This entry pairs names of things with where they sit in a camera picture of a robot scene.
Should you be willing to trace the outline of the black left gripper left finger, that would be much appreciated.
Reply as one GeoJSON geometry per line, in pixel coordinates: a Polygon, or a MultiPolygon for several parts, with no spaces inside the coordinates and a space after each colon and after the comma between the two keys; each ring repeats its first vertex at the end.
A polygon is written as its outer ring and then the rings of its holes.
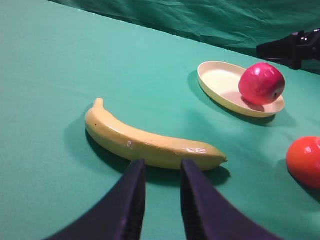
{"type": "Polygon", "coordinates": [[[88,212],[49,240],[139,240],[146,204],[144,160],[133,161],[88,212]]]}

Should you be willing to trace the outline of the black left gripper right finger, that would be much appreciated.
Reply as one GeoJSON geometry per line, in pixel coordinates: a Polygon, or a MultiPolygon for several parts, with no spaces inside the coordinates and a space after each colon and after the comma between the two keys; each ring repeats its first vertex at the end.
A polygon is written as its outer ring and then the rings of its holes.
{"type": "Polygon", "coordinates": [[[190,159],[181,162],[180,203],[188,240],[278,240],[232,206],[190,159]]]}

